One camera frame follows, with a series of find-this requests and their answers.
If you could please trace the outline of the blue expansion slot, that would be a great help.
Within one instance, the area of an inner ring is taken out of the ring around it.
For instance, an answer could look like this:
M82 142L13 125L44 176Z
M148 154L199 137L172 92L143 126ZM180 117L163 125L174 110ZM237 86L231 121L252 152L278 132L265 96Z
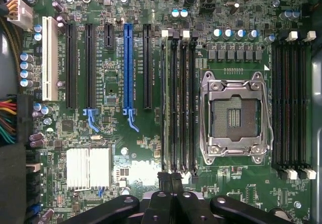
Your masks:
M131 23L125 23L123 27L123 115L127 116L127 120L130 128L139 132L139 128L134 124L134 89L133 89L133 25Z

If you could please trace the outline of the short black expansion slot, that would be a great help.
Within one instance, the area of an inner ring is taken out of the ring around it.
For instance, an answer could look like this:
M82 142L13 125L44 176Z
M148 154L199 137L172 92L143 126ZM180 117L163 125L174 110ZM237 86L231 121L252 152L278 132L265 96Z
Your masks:
M114 26L110 23L104 25L104 47L107 50L115 49L115 30Z

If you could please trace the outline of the white PCI expansion slot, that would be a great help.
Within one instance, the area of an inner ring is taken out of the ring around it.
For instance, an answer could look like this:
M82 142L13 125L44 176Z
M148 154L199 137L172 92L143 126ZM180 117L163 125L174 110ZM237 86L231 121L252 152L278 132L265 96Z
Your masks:
M42 100L58 100L58 27L53 17L42 17Z

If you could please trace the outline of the silver finned chipset heatsink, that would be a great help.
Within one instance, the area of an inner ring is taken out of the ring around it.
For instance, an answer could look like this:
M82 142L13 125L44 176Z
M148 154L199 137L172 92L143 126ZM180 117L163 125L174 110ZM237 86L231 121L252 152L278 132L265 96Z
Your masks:
M112 160L109 148L71 148L66 151L66 184L74 191L110 187Z

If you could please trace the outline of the white power connector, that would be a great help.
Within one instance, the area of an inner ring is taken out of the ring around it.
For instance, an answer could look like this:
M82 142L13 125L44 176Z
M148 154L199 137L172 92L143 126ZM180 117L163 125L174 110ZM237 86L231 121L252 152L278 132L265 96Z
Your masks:
M9 9L7 21L21 29L33 31L33 9L23 0L7 0L6 7Z

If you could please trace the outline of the silver locking lever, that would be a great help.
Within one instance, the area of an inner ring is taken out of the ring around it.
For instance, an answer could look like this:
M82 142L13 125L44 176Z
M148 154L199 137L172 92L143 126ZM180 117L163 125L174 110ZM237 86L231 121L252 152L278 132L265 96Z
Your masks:
M262 138L263 143L267 147L267 151L273 150L273 142L274 142L274 132L271 124L270 117L270 108L269 108L269 99L268 99L268 90L267 85L264 79L263 74L260 72L260 81L261 81L261 90L262 90Z
M209 92L208 82L214 79L214 75L211 71L200 72L200 88L199 88L199 147L206 165L211 165L214 161L213 157L209 157L208 154L208 128L206 127L206 103L205 97Z

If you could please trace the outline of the silver CPU socket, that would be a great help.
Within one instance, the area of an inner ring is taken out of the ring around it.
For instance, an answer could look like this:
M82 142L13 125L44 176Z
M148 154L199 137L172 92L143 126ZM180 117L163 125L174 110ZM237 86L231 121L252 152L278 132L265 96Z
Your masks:
M260 72L246 80L214 79L205 97L209 157L250 157L261 164L267 147L262 138Z

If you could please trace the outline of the black main power connector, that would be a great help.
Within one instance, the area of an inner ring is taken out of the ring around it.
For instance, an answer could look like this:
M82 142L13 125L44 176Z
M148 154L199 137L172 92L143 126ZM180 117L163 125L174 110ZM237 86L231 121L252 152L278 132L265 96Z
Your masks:
M27 145L33 134L33 96L17 95L17 143Z

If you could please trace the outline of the long black expansion slot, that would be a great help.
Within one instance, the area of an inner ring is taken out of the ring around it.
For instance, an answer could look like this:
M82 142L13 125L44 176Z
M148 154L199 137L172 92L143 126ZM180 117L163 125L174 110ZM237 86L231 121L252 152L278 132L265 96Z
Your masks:
M143 24L143 108L152 108L151 24Z
M66 107L77 108L77 33L73 23L66 25Z
M93 24L85 24L85 109L89 127L96 133L96 29Z

